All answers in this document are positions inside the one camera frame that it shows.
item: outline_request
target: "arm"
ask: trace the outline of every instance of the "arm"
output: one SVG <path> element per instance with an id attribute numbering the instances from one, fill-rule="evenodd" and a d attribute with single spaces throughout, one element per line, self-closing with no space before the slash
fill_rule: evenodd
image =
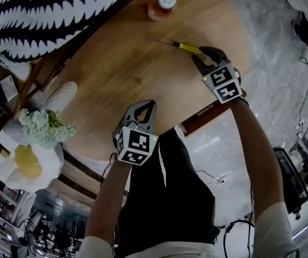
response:
<path id="1" fill-rule="evenodd" d="M 112 244 L 131 164 L 115 161 L 90 211 L 85 236 Z"/>
<path id="2" fill-rule="evenodd" d="M 284 201 L 283 180 L 277 158 L 258 120 L 240 100 L 230 101 L 253 189 L 255 218 L 275 203 Z"/>

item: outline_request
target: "zigzag patterned cloth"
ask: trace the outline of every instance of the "zigzag patterned cloth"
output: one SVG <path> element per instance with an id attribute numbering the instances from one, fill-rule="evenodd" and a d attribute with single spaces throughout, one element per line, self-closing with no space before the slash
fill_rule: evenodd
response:
<path id="1" fill-rule="evenodd" d="M 86 29 L 117 0 L 0 0 L 0 64 L 32 62 Z"/>

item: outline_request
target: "oval wooden tabletop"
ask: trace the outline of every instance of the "oval wooden tabletop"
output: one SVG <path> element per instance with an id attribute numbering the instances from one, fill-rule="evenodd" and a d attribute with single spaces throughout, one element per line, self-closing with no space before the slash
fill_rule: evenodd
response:
<path id="1" fill-rule="evenodd" d="M 77 124 L 68 149 L 108 160 L 116 149 L 111 132 L 133 103 L 157 103 L 155 133 L 160 135 L 213 101 L 189 52 L 155 40 L 213 46 L 225 51 L 242 75 L 249 63 L 249 41 L 229 0 L 177 0 L 178 11 L 151 21 L 149 0 L 134 0 L 104 24 L 67 62 L 54 85 L 75 81 L 78 92 L 64 110 L 65 123 Z"/>

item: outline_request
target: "black cable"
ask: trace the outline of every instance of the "black cable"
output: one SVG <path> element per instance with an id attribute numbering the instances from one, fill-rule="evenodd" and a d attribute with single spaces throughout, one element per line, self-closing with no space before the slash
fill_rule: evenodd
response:
<path id="1" fill-rule="evenodd" d="M 293 251 L 291 251 L 291 252 L 289 252 L 289 253 L 286 253 L 286 254 L 283 256 L 283 258 L 289 258 L 290 255 L 293 254 L 293 253 L 296 253 L 295 258 L 300 258 L 300 253 L 299 253 L 299 249 L 298 249 L 298 248 L 296 248 L 295 250 L 293 250 Z"/>
<path id="2" fill-rule="evenodd" d="M 231 229 L 234 227 L 236 223 L 245 223 L 245 224 L 249 224 L 250 226 L 254 227 L 254 225 L 250 221 L 246 221 L 246 220 L 237 220 L 237 221 L 230 223 L 230 225 L 225 229 L 225 233 L 223 236 L 223 249 L 224 249 L 225 258 L 228 258 L 227 250 L 225 247 L 226 237 L 227 237 L 227 234 L 231 231 Z"/>
<path id="3" fill-rule="evenodd" d="M 33 256 L 34 253 L 31 251 L 30 240 L 34 237 L 35 225 L 34 225 L 34 223 L 33 223 L 31 220 L 25 219 L 25 220 L 23 220 L 18 226 L 20 227 L 23 223 L 30 224 L 30 225 L 32 226 L 32 228 L 33 228 L 32 236 L 31 236 L 31 237 L 28 237 L 28 238 L 26 239 L 26 241 L 27 241 L 27 247 L 29 246 L 30 252 L 31 252 L 31 254 L 32 254 L 32 256 Z M 26 235 L 28 236 L 29 232 L 28 232 L 28 229 L 27 229 L 27 225 L 25 225 L 24 227 L 25 227 Z"/>
<path id="4" fill-rule="evenodd" d="M 113 253 L 113 257 L 117 258 L 117 254 L 116 254 L 116 247 L 114 245 L 114 242 L 116 240 L 116 233 L 113 232 L 113 237 L 112 237 L 112 253 Z"/>
<path id="5" fill-rule="evenodd" d="M 250 211 L 250 217 L 249 217 L 249 222 L 252 222 L 252 217 L 254 215 L 254 204 L 253 204 L 253 191 L 250 189 L 250 206 L 251 206 L 251 211 Z M 250 225 L 248 225 L 248 241 L 247 241 L 247 249 L 248 249 L 248 255 L 250 258 L 250 245 L 249 245 L 249 240 L 250 240 Z"/>
<path id="6" fill-rule="evenodd" d="M 197 173 L 203 172 L 203 173 L 207 174 L 207 176 L 213 178 L 216 182 L 224 183 L 224 181 L 220 181 L 220 180 L 216 179 L 215 177 L 211 176 L 211 175 L 210 175 L 208 172 L 206 172 L 205 170 L 197 170 L 196 172 L 197 172 Z"/>
<path id="7" fill-rule="evenodd" d="M 113 161 L 112 161 L 112 157 L 114 156 L 114 160 L 116 159 L 117 157 L 117 153 L 112 153 L 111 156 L 110 156 L 110 160 L 109 160 L 109 163 L 107 164 L 107 166 L 105 167 L 103 173 L 102 173 L 102 176 L 101 176 L 101 181 L 100 181 L 100 187 L 102 186 L 103 182 L 104 182 L 104 176 L 106 174 L 106 171 L 107 169 L 109 169 L 111 167 L 111 165 L 113 164 Z"/>
<path id="8" fill-rule="evenodd" d="M 306 58 L 300 58 L 300 61 L 301 61 L 303 64 L 306 64 L 307 67 L 308 67 L 308 61 L 307 61 Z M 308 97 L 308 88 L 307 88 L 307 90 L 306 90 L 306 94 L 305 94 L 305 97 L 304 97 L 302 106 L 300 107 L 300 110 L 299 110 L 299 121 L 298 121 L 298 125 L 300 125 L 300 126 L 302 127 L 302 135 L 303 135 L 303 123 L 302 123 L 302 124 L 300 123 L 300 118 L 301 118 L 302 109 L 303 109 L 303 106 L 304 106 L 304 103 L 305 103 L 307 97 Z"/>
<path id="9" fill-rule="evenodd" d="M 226 250 L 226 247 L 225 247 L 225 241 L 226 241 L 226 237 L 227 237 L 227 234 L 231 231 L 231 229 L 234 227 L 234 225 L 236 223 L 245 223 L 245 224 L 248 224 L 248 241 L 247 241 L 247 249 L 248 249 L 248 257 L 250 258 L 250 244 L 249 244 L 249 240 L 250 240 L 250 228 L 251 227 L 254 227 L 254 225 L 252 224 L 252 217 L 254 215 L 254 199 L 253 199 L 253 191 L 252 189 L 250 189 L 250 205 L 251 205 L 251 212 L 250 212 L 250 216 L 249 216 L 249 221 L 247 220 L 237 220 L 237 221 L 234 221 L 232 223 L 230 223 L 230 225 L 228 225 L 228 227 L 225 229 L 225 233 L 224 233 L 224 236 L 223 236 L 223 249 L 224 249 L 224 255 L 225 255 L 225 258 L 228 258 L 228 255 L 227 255 L 227 250 Z"/>

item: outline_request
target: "white flower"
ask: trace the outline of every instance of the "white flower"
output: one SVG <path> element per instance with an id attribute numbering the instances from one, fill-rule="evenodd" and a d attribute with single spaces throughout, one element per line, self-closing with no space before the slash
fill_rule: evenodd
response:
<path id="1" fill-rule="evenodd" d="M 67 140 L 68 137 L 69 137 L 69 130 L 66 127 L 61 126 L 56 129 L 56 140 L 58 142 L 64 142 Z"/>
<path id="2" fill-rule="evenodd" d="M 22 125 L 29 125 L 32 122 L 31 116 L 29 116 L 27 109 L 21 109 L 19 112 L 19 121 Z"/>
<path id="3" fill-rule="evenodd" d="M 24 125 L 27 140 L 44 148 L 53 148 L 58 142 L 64 142 L 76 134 L 76 125 L 64 126 L 58 112 L 41 110 L 29 113 L 27 109 L 22 109 L 19 121 Z"/>
<path id="4" fill-rule="evenodd" d="M 35 111 L 33 113 L 32 121 L 39 127 L 42 128 L 45 125 L 48 125 L 48 114 L 45 110 Z"/>

